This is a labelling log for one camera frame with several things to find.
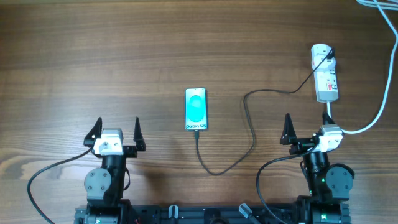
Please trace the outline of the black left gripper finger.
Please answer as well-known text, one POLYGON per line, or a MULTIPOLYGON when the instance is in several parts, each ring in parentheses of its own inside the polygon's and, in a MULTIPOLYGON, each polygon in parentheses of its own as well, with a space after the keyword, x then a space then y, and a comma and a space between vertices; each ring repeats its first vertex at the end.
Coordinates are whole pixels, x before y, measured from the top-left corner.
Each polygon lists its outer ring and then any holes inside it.
POLYGON ((145 151, 146 150, 146 144, 145 144, 145 140, 142 135, 141 125, 140 125, 140 121, 139 121, 138 117, 136 118, 136 121, 135 121, 133 141, 136 144, 136 151, 145 151))
POLYGON ((95 141, 97 138, 101 136, 102 132, 102 118, 99 117, 95 123, 95 125, 92 127, 92 129, 88 132, 88 134, 85 136, 83 140, 83 145, 85 147, 93 147, 95 144, 95 141))

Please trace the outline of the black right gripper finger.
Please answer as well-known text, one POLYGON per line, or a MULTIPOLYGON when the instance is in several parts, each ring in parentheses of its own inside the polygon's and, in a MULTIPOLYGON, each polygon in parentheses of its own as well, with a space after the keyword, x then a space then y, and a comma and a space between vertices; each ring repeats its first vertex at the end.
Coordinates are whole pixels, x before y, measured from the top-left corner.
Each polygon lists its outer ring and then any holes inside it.
POLYGON ((280 138, 281 145, 294 144, 297 140, 297 135, 294 130, 293 122, 289 113, 285 115, 284 129, 280 138))
POLYGON ((322 114, 322 120, 323 120, 323 124, 324 125, 333 125, 335 124, 335 122, 332 120, 332 118, 330 117, 330 115, 324 111, 322 114))

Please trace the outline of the Galaxy smartphone teal screen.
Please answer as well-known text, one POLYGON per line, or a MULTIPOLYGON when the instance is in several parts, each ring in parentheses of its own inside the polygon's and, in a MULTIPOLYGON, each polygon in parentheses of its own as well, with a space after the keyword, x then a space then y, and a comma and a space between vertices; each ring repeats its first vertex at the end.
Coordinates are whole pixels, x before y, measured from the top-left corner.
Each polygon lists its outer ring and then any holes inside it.
POLYGON ((185 90, 185 129, 189 131, 206 130, 208 113, 205 88, 185 90))

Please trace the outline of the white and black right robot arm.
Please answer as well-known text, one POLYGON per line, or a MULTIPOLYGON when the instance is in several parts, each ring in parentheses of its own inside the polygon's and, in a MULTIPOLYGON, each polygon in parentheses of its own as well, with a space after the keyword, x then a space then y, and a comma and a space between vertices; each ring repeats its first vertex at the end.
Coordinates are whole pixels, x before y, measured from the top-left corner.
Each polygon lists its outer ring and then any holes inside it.
POLYGON ((299 196, 292 208, 293 223, 349 223, 349 192, 354 171, 341 164, 331 164, 328 153, 339 148, 344 133, 330 116, 323 113, 323 125, 308 138, 298 138, 292 119, 285 115, 281 145, 289 145, 289 154, 301 157, 300 164, 308 184, 309 196, 299 196))

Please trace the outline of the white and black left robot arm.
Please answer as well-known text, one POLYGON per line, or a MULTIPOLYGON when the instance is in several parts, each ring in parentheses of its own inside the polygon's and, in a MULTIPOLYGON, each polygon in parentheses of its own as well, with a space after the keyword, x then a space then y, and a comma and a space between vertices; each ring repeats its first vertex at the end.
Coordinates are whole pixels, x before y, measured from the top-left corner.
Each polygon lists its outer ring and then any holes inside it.
POLYGON ((129 187, 124 183, 125 176, 129 175, 126 160, 136 158, 139 151, 146 149, 139 118, 134 125, 135 145, 125 146, 123 139, 122 129, 104 128, 101 118, 85 136, 83 145, 102 159, 102 164, 85 177, 88 203, 85 208, 75 210, 75 223, 139 223, 130 201, 123 199, 123 193, 129 187))

